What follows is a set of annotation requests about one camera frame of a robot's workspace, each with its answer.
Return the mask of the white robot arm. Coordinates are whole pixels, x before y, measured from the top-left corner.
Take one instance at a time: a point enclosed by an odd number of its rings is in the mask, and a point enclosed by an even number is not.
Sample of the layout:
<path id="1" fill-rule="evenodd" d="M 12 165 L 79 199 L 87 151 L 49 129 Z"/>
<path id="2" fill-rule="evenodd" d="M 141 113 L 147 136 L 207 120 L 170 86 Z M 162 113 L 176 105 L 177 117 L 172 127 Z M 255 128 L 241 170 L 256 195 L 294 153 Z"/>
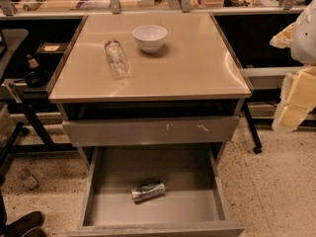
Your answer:
<path id="1" fill-rule="evenodd" d="M 310 3 L 294 23 L 270 40 L 270 45 L 289 47 L 291 57 L 304 65 L 298 72 L 285 75 L 276 107 L 273 130 L 288 133 L 316 108 L 316 6 Z"/>

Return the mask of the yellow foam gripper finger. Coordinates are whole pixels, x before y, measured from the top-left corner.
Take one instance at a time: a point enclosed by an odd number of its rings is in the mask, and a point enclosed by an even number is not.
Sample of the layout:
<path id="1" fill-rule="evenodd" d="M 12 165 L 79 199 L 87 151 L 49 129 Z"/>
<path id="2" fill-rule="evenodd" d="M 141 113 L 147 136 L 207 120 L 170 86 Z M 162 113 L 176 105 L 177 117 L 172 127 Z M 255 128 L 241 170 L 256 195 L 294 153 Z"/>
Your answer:
<path id="1" fill-rule="evenodd" d="M 316 108 L 316 67 L 305 66 L 285 75 L 272 128 L 275 132 L 296 130 Z"/>
<path id="2" fill-rule="evenodd" d="M 276 48 L 287 48 L 291 46 L 292 31 L 294 24 L 289 24 L 286 28 L 272 37 L 270 45 Z"/>

